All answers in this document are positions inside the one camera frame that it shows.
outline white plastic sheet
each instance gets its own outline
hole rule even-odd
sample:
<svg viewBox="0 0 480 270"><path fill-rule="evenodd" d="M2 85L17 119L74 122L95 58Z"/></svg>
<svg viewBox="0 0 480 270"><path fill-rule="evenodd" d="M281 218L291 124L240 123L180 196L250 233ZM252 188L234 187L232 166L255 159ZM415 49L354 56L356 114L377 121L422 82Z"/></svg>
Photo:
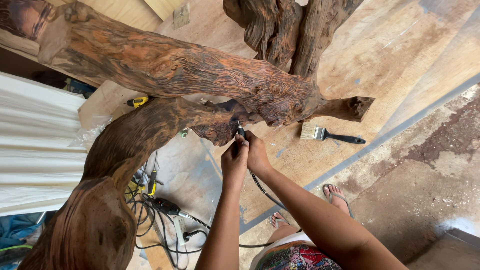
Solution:
<svg viewBox="0 0 480 270"><path fill-rule="evenodd" d="M0 216L58 210L78 185L86 150L81 95L0 72Z"/></svg>

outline driftwood sculpture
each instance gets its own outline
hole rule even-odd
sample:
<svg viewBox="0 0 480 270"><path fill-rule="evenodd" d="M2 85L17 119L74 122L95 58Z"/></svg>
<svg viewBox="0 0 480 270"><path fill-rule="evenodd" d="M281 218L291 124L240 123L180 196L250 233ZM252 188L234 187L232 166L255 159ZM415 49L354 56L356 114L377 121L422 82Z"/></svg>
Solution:
<svg viewBox="0 0 480 270"><path fill-rule="evenodd" d="M19 269L124 269L136 233L123 199L126 185L155 149L186 127L225 145L237 120L276 126L329 115L361 121L373 98L326 100L315 84L320 54L360 3L224 0L225 12L246 28L245 41L258 52L251 60L140 31L80 2L0 0L0 28L40 44L39 62L155 97L96 139L79 185ZM276 68L292 57L290 74ZM196 104L181 97L194 93L232 100Z"/></svg>

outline power strip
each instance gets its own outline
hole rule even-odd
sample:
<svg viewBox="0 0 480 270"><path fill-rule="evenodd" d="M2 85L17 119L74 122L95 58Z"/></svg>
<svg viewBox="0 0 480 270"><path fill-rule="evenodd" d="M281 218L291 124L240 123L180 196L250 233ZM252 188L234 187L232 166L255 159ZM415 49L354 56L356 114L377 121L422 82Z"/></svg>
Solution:
<svg viewBox="0 0 480 270"><path fill-rule="evenodd" d="M187 227L185 227L185 220L181 216L175 216L173 218L173 225L175 226L175 232L179 239L179 245L184 245L187 242L183 239L183 233L187 232Z"/></svg>

